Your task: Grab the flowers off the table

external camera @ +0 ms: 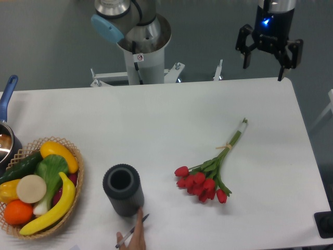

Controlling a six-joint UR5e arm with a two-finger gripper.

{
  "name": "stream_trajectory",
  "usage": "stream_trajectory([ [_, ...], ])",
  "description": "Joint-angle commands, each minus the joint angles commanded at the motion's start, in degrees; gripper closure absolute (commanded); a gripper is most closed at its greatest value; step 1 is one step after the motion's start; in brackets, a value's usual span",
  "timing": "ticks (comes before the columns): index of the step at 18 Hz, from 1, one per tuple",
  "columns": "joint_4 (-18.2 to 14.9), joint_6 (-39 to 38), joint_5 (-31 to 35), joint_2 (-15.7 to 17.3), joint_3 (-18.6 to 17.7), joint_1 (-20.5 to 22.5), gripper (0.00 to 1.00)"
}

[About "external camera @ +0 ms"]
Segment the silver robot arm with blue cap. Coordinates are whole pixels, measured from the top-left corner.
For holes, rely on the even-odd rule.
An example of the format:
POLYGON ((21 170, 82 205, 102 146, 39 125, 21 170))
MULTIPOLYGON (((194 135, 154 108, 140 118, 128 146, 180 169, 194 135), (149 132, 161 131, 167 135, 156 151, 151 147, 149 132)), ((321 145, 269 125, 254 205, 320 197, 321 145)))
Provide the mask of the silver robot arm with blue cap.
MULTIPOLYGON (((94 6, 92 26, 123 51, 130 85, 179 81, 183 64, 177 62, 170 70, 164 67, 171 27, 156 12, 155 1, 95 1, 94 6)), ((255 49, 275 56, 280 64, 279 81, 300 64, 303 40, 289 39, 295 6, 296 1, 258 2, 254 27, 241 27, 235 45, 244 58, 243 68, 249 67, 255 49)))

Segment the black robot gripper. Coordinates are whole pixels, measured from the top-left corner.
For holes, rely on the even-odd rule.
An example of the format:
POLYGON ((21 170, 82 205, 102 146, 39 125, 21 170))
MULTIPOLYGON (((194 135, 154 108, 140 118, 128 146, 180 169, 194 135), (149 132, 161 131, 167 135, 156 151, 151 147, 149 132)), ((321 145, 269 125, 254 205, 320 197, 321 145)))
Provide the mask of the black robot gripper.
POLYGON ((235 49, 244 56, 244 69, 249 67, 251 52, 256 47, 270 54, 278 51, 278 81, 284 78, 288 70, 300 64, 303 40, 288 41, 295 6, 296 2, 290 0, 258 1, 254 29, 249 24, 244 25, 239 29, 236 41, 235 49), (254 43, 248 46, 246 41, 249 35, 252 35, 254 43))

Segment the person's hand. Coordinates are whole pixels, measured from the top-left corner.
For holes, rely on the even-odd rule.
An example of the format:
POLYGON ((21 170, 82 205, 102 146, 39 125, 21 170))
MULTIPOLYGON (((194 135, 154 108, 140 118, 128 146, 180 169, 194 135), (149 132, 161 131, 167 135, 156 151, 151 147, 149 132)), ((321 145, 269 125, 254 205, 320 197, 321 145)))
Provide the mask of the person's hand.
POLYGON ((120 242, 123 240, 123 235, 121 234, 121 232, 117 232, 116 237, 117 244, 119 244, 119 249, 146 249, 143 226, 143 210, 141 207, 137 211, 136 225, 128 245, 125 245, 124 243, 120 244, 120 242))

